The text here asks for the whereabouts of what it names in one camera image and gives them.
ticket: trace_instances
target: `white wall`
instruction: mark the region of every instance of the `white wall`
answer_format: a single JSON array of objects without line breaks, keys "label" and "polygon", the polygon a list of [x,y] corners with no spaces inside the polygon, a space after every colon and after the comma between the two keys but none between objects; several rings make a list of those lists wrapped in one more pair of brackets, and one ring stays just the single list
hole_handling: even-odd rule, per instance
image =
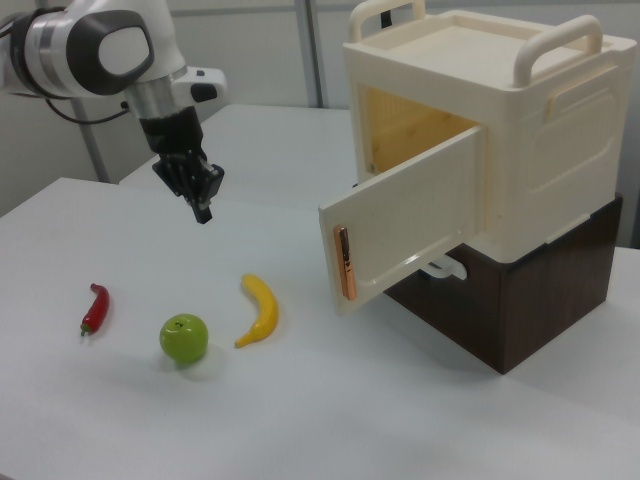
[{"label": "white wall", "polygon": [[[31,0],[2,0],[0,20],[34,8]],[[0,216],[60,177],[96,179],[80,130],[43,100],[0,96]]]},{"label": "white wall", "polygon": [[[351,8],[357,2],[350,0],[316,0],[316,2],[322,79],[324,81],[324,91],[326,91],[327,105],[330,108],[347,108],[349,93],[342,56],[342,44],[347,40],[347,25]],[[523,0],[494,0],[493,2],[491,0],[479,0],[477,3],[523,3]],[[468,0],[440,0],[437,2],[439,6],[450,4],[451,7],[430,8],[430,2],[427,0],[426,5],[430,14],[438,14],[445,10],[458,8],[458,5],[464,4],[465,6],[460,8],[550,25],[563,23],[579,15],[591,14],[600,20],[606,34],[633,38],[640,43],[640,3],[573,3],[575,4],[477,7],[473,6],[473,2]],[[396,11],[393,13],[393,20],[404,21],[410,17],[410,14],[411,12],[408,9]],[[379,23],[369,27],[379,28]],[[636,221],[636,207],[640,192],[640,60],[636,62],[633,73],[628,120],[620,159],[618,191],[625,199],[618,244],[629,246]]]}]

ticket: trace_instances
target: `red chili pepper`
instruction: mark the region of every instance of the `red chili pepper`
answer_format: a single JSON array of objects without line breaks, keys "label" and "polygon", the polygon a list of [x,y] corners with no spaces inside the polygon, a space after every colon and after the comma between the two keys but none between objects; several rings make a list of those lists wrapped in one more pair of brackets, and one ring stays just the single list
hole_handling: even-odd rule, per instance
[{"label": "red chili pepper", "polygon": [[85,333],[92,334],[98,331],[109,310],[109,291],[102,285],[96,285],[95,283],[91,284],[91,290],[98,296],[82,319],[82,324],[80,325],[82,333],[80,335],[83,337]]}]

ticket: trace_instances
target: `dark wooden box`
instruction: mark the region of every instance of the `dark wooden box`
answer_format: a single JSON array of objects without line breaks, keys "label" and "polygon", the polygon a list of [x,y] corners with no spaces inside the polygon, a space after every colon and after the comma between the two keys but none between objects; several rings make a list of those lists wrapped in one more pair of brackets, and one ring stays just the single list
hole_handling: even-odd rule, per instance
[{"label": "dark wooden box", "polygon": [[467,279],[417,272],[387,295],[500,373],[605,301],[622,198],[553,243],[502,264],[466,245]]}]

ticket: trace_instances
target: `table surface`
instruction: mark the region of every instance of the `table surface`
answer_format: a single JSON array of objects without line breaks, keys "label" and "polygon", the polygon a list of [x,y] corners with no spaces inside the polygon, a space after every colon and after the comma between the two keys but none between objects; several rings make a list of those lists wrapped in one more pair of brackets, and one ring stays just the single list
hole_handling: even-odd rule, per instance
[{"label": "table surface", "polygon": [[[353,163],[326,136],[344,112],[231,110],[244,132],[281,132],[238,164],[296,164],[311,197],[325,155]],[[295,129],[317,147],[308,173],[286,148]],[[225,161],[251,150],[226,135]],[[640,252],[617,249],[607,302],[501,376],[387,297],[337,317],[307,191],[287,203],[294,193],[267,194],[272,179],[253,185],[264,197],[246,187],[264,201],[239,201],[238,174],[201,226],[170,192],[132,186],[148,173],[129,186],[59,180],[0,219],[0,477],[639,478]],[[281,321],[236,350],[256,315],[246,272],[269,283]],[[113,304],[81,340],[92,282]],[[210,330],[188,368],[158,342],[182,312]]]}]

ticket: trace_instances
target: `cream plastic cabinet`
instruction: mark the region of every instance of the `cream plastic cabinet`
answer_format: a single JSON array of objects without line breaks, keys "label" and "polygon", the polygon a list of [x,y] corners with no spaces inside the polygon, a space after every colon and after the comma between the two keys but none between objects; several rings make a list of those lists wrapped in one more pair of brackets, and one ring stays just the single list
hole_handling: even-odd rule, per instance
[{"label": "cream plastic cabinet", "polygon": [[[407,3],[414,19],[363,38]],[[344,45],[359,185],[320,207],[339,313],[466,243],[514,262],[613,200],[636,44],[370,0]]]}]

